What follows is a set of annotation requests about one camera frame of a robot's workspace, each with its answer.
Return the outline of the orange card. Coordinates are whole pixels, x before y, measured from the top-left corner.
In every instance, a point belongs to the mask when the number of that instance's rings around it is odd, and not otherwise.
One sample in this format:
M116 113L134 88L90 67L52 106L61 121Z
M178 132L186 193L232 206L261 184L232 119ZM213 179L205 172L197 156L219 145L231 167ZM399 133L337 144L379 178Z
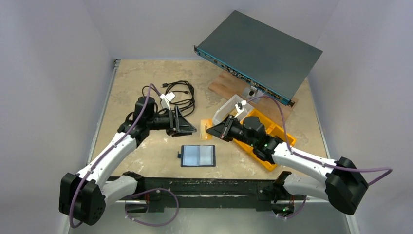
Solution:
M207 133L207 129L213 126L212 119L202 119L200 120L200 139L201 140L211 140L212 135Z

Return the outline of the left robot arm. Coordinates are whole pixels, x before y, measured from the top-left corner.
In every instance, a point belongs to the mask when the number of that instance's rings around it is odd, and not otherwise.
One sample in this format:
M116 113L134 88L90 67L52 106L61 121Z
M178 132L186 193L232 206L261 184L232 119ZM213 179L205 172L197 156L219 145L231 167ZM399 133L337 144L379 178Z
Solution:
M140 97L134 111L127 115L104 150L76 174L67 173L61 179L58 209L69 217L71 228L94 225L106 206L136 191L138 179L134 176L123 175L113 185L106 181L151 130L164 130L171 137L188 136L197 131L178 107L159 114L155 111L154 98Z

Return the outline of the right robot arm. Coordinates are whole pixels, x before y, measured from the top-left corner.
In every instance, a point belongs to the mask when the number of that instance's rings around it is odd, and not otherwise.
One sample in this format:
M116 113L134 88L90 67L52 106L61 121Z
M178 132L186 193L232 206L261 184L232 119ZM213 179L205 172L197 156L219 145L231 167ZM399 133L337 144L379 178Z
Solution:
M351 160L322 158L294 149L281 138L269 135L258 117L246 117L239 122L229 115L206 132L227 142L240 141L251 146L259 160L304 174L283 171L273 185L275 201L294 195L311 196L328 201L344 214L353 215L369 188Z

